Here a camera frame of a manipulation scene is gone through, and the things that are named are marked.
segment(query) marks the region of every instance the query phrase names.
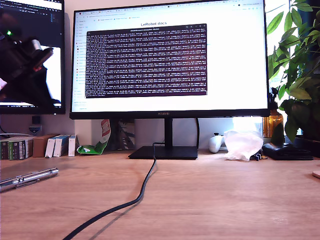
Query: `monitor bezel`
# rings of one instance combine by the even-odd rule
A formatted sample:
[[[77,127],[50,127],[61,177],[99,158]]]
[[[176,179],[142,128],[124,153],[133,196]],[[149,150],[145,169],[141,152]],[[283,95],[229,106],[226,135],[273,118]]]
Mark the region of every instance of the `monitor bezel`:
[[[51,114],[66,114],[66,69],[65,69],[65,0],[60,0],[61,3],[61,29],[62,29],[62,43],[61,43],[61,107],[55,107],[54,112],[37,106],[28,107],[1,107],[0,115],[51,115]]]
[[[99,111],[99,112],[75,112],[73,107],[73,84],[74,84],[74,56],[75,56],[75,26],[76,13],[117,10],[128,8],[144,8],[161,5],[177,5],[185,3],[202,3],[202,2],[218,2],[222,0],[194,0],[180,2],[163,2],[157,4],[130,5],[120,7],[106,7],[75,10],[73,13],[73,35],[72,35],[72,72],[71,72],[71,94],[70,94],[70,112],[69,117],[72,120],[99,120],[99,119],[165,119],[165,118],[226,118],[226,117],[245,117],[245,116],[261,116],[270,115],[270,96],[269,96],[269,70],[268,70],[268,49],[267,49],[267,19],[266,5],[263,1],[263,17],[264,17],[264,39],[265,39],[265,61],[266,61],[266,87],[267,87],[267,108],[259,109],[212,109],[212,110],[177,110],[177,111]]]

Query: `white plastic bag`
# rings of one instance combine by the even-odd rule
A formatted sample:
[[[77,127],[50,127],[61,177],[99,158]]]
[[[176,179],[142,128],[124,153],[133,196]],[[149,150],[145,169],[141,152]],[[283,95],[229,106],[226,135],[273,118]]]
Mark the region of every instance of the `white plastic bag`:
[[[228,149],[227,159],[249,161],[262,148],[264,140],[257,131],[229,130],[224,132],[224,143]]]

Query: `green and white package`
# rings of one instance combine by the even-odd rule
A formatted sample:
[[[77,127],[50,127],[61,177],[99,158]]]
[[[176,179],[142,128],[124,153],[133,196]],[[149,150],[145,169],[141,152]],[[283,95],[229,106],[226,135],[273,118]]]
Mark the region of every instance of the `green and white package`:
[[[106,148],[110,135],[111,135],[111,128],[110,128],[110,121],[109,119],[104,119],[101,122],[102,127],[102,138],[101,140],[95,145],[82,145],[77,148],[77,152],[79,154],[95,154],[101,155]]]

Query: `amber glass bottle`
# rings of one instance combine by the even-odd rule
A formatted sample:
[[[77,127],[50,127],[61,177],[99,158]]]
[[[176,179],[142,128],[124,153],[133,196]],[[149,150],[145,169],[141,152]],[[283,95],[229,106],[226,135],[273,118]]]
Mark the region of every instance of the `amber glass bottle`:
[[[263,117],[263,137],[271,138],[274,130],[278,124],[284,122],[284,117],[277,111],[278,104],[273,102],[271,104],[270,116]]]

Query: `monitor stand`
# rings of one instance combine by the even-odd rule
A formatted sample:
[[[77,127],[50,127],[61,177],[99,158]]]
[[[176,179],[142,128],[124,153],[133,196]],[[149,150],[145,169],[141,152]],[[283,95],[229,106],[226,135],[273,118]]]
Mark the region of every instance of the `monitor stand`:
[[[173,119],[164,119],[164,146],[155,146],[156,159],[194,160],[198,157],[196,146],[173,146]],[[154,147],[143,146],[129,155],[130,159],[153,159]]]

